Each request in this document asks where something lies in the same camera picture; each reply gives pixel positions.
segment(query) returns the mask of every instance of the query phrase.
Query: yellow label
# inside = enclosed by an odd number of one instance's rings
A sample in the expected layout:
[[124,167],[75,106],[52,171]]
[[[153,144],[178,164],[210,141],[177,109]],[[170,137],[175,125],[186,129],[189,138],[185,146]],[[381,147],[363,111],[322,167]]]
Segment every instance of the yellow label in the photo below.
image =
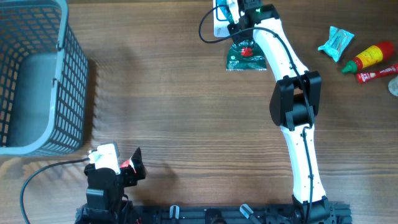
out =
[[357,58],[362,61],[363,68],[366,68],[383,60],[383,53],[380,48],[373,45],[357,55]]

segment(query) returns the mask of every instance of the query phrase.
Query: red tube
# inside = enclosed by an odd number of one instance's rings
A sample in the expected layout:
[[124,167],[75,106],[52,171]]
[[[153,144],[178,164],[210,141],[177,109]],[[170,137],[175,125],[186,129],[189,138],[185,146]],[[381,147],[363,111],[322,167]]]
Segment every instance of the red tube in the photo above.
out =
[[378,72],[366,72],[366,73],[357,73],[356,79],[359,83],[366,83],[372,79],[386,77],[388,75],[393,75],[398,73],[398,63],[393,64],[389,68]]

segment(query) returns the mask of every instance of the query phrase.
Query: blue plastic bag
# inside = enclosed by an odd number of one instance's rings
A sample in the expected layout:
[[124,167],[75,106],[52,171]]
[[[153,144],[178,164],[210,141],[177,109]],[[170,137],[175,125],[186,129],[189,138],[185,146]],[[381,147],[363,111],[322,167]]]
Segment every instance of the blue plastic bag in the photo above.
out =
[[329,40],[320,46],[318,50],[323,50],[337,62],[353,37],[354,34],[331,26]]

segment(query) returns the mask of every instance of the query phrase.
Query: wood grain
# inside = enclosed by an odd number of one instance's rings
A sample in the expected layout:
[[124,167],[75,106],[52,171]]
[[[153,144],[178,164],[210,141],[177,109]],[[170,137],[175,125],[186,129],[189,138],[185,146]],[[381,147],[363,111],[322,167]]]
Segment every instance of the wood grain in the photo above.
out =
[[[273,1],[301,61],[323,78],[315,145],[330,200],[350,203],[354,223],[398,219],[398,98],[392,77],[365,85],[339,71],[369,45],[396,45],[398,2]],[[198,23],[210,2],[70,5],[70,25],[90,60],[86,144],[58,158],[0,158],[0,223],[22,223],[19,191],[35,170],[116,141],[120,161],[143,150],[147,179],[127,189],[136,204],[290,203],[292,171],[269,115],[275,80],[226,72],[230,41],[206,45]],[[203,33],[211,34],[211,19]],[[329,26],[356,35],[335,63],[317,47]],[[373,69],[397,61],[382,63]],[[84,164],[50,169],[25,192],[32,223],[72,223],[85,202]]]

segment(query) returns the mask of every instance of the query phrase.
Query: gray plastic basket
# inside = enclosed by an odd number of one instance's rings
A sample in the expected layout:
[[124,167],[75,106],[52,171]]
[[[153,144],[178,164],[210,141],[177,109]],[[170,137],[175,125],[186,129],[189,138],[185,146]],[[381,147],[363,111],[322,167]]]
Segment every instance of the gray plastic basket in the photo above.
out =
[[0,155],[76,151],[87,74],[65,0],[0,1]]

